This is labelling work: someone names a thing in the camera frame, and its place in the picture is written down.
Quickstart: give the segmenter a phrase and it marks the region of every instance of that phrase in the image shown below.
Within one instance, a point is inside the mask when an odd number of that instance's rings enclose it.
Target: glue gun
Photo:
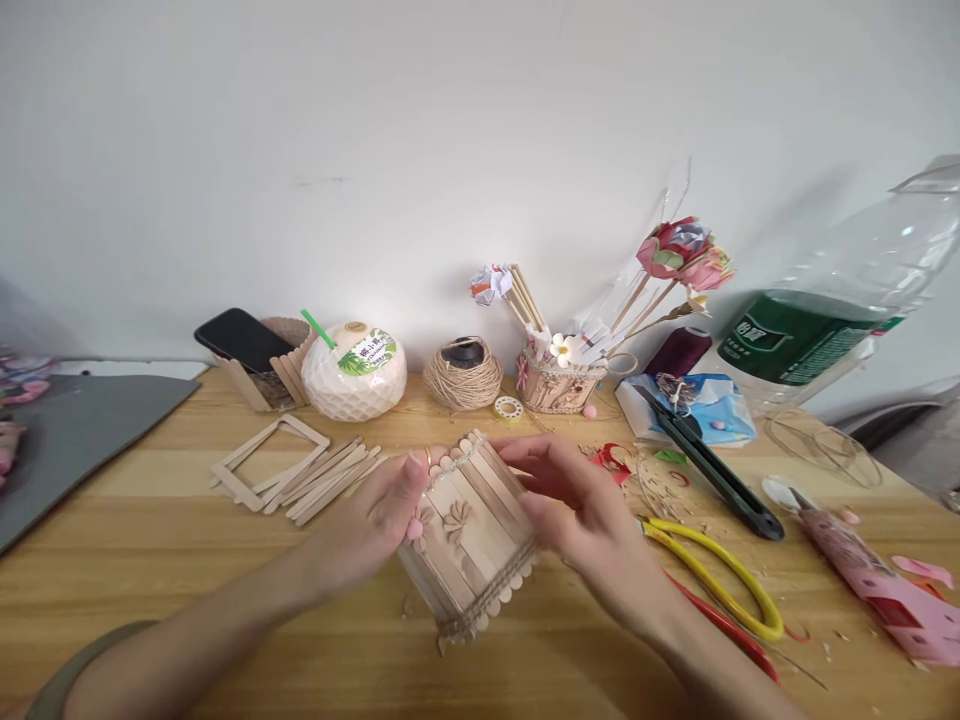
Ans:
[[[863,540],[795,488],[804,530],[850,589],[877,611],[884,629],[907,655],[932,665],[960,667],[960,609],[901,577]]]

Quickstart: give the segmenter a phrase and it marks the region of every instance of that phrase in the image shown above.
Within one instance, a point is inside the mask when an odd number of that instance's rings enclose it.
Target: pink bead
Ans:
[[[407,523],[407,540],[416,540],[423,535],[423,523],[416,518],[411,518]]]

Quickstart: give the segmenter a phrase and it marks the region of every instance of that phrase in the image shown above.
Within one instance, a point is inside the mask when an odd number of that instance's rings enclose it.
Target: tape roll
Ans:
[[[504,422],[518,422],[523,415],[523,405],[509,395],[498,397],[493,404],[494,414]]]

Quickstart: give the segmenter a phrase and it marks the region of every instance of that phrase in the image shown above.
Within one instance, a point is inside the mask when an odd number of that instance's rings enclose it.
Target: gray felt mat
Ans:
[[[0,553],[200,387],[152,375],[50,380],[37,400],[0,411],[27,426],[16,465],[0,488]]]

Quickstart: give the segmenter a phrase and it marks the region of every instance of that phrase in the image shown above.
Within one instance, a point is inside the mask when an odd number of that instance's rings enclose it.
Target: green straw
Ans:
[[[323,341],[330,347],[331,350],[333,350],[337,346],[337,344],[330,339],[330,336],[323,331],[323,328],[320,327],[320,323],[318,323],[316,320],[313,319],[313,315],[307,312],[306,309],[301,310],[300,314],[303,315],[304,319],[308,323],[310,323],[311,327],[313,327],[314,330],[317,331],[317,335],[323,338]]]

